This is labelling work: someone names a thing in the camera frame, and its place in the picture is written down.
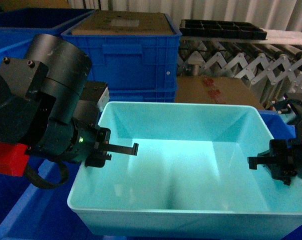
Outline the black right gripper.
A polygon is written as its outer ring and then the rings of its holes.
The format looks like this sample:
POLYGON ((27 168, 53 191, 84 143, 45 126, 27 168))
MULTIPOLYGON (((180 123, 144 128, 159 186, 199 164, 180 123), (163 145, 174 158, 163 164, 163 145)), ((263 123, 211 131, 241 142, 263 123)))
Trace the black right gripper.
POLYGON ((296 118, 290 122, 295 126, 294 138, 289 140, 273 139, 270 141, 270 155, 250 156, 247 158, 249 169, 256 170, 258 165, 270 164, 272 178, 291 184, 291 178, 302 178, 302 100, 288 99, 296 118))

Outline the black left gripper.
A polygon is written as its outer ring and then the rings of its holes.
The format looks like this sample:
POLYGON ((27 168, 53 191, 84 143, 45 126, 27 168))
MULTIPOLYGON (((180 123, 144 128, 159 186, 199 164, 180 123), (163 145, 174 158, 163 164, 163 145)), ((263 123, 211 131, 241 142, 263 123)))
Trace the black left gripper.
POLYGON ((108 152, 135 156, 138 153, 138 143, 134 143, 132 147, 109 144, 111 130, 109 128, 100 127, 97 130, 95 143, 92 152, 85 160, 86 167, 102 168, 106 161, 111 160, 108 152))

